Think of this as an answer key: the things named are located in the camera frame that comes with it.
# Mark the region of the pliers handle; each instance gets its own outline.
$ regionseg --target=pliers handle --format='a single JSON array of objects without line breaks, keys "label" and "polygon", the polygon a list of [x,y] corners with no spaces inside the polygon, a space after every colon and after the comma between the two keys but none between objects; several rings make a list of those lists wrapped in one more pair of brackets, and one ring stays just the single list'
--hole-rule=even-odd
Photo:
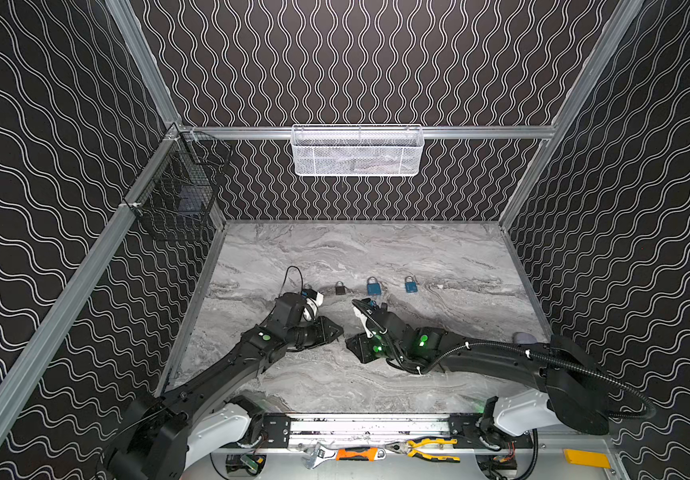
[{"label": "pliers handle", "polygon": [[428,445],[456,445],[457,439],[452,438],[447,440],[446,438],[436,438],[436,437],[425,437],[416,438],[415,440],[408,440],[407,442],[396,442],[388,444],[385,448],[391,452],[403,453],[409,457],[420,458],[427,462],[448,462],[448,463],[459,463],[459,457],[448,456],[448,455],[431,455],[429,453],[420,452],[415,448],[420,448]]}]

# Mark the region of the white mesh basket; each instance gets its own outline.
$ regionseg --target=white mesh basket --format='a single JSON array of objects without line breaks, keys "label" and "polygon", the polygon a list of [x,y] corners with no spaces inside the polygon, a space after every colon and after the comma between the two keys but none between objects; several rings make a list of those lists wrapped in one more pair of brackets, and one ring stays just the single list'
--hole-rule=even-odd
[{"label": "white mesh basket", "polygon": [[291,145],[303,177],[412,177],[425,140],[419,125],[294,125]]}]

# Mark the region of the yellow pliers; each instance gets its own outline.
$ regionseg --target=yellow pliers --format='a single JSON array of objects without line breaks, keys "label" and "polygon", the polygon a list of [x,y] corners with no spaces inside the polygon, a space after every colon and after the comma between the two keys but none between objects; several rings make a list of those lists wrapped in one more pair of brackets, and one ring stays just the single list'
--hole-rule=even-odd
[{"label": "yellow pliers", "polygon": [[389,452],[403,453],[410,457],[421,458],[427,462],[449,462],[449,463],[459,463],[459,457],[448,456],[448,455],[430,455],[429,453],[420,452],[417,448],[437,445],[439,450],[443,449],[447,445],[456,445],[457,439],[452,438],[447,440],[446,438],[436,438],[436,437],[424,437],[415,438],[414,440],[408,440],[407,442],[395,442],[389,443],[385,446],[385,449]]}]

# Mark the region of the wavy line pattern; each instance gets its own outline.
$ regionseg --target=wavy line pattern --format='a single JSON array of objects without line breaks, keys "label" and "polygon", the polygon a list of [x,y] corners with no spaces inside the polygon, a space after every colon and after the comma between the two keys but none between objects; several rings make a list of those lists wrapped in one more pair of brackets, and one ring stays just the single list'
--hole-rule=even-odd
[{"label": "wavy line pattern", "polygon": [[132,227],[1,447],[0,478],[93,477],[129,402],[156,389],[210,243]]},{"label": "wavy line pattern", "polygon": [[133,0],[184,121],[542,125],[616,0]]},{"label": "wavy line pattern", "polygon": [[289,142],[242,141],[217,202],[233,220],[497,220],[539,140],[426,142],[411,178],[299,177]]},{"label": "wavy line pattern", "polygon": [[690,478],[690,0],[644,4],[511,235],[554,331],[660,406],[614,428],[630,476]]},{"label": "wavy line pattern", "polygon": [[104,4],[0,2],[0,381],[165,129]]}]

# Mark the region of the black wire basket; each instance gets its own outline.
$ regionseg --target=black wire basket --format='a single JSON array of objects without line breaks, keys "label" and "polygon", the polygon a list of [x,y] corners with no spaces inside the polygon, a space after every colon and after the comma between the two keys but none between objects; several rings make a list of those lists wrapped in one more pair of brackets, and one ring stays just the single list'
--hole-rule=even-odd
[{"label": "black wire basket", "polygon": [[211,136],[199,136],[203,140],[181,135],[143,194],[146,200],[133,207],[154,240],[209,241],[215,233],[210,218],[217,197],[215,182],[232,148]]}]

